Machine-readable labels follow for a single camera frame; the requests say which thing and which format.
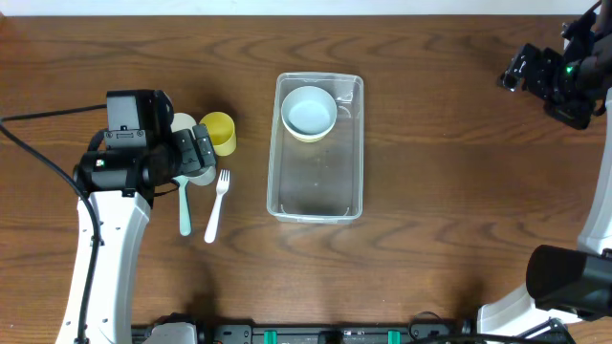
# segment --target transparent plastic tray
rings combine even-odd
[[[332,131],[305,143],[284,127],[280,107],[302,86],[327,91],[338,106]],[[363,201],[363,80],[356,75],[285,73],[276,81],[268,211],[283,222],[350,224]]]

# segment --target white fork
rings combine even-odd
[[[217,199],[214,200],[214,207],[210,213],[210,220],[208,220],[207,231],[204,233],[204,241],[211,244],[214,238],[217,236],[217,227],[219,226],[219,212],[221,211],[221,201],[223,195],[228,192],[230,188],[230,172],[226,169],[221,170],[219,175],[219,182],[217,182]]]

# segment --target wood grain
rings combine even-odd
[[[142,241],[134,323],[192,312],[260,324],[470,316],[524,281],[540,244],[574,247],[595,191],[605,119],[575,131],[494,82],[525,42],[561,48],[563,17],[7,18],[0,113],[101,103],[163,89],[196,119],[226,111],[238,148],[215,245],[212,187],[156,200]],[[351,226],[281,224],[266,211],[276,77],[365,81],[364,211]],[[105,113],[11,123],[72,170]],[[0,341],[55,340],[76,253],[74,193],[0,139]],[[571,328],[612,342],[609,320]]]

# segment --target white bowl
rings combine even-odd
[[[303,142],[315,142],[334,128],[338,108],[327,92],[318,87],[304,86],[285,97],[280,114],[291,135]]]

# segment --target green connector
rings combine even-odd
[[[276,331],[264,332],[264,344],[276,344]]]
[[[389,331],[389,344],[402,344],[402,334],[399,331]]]

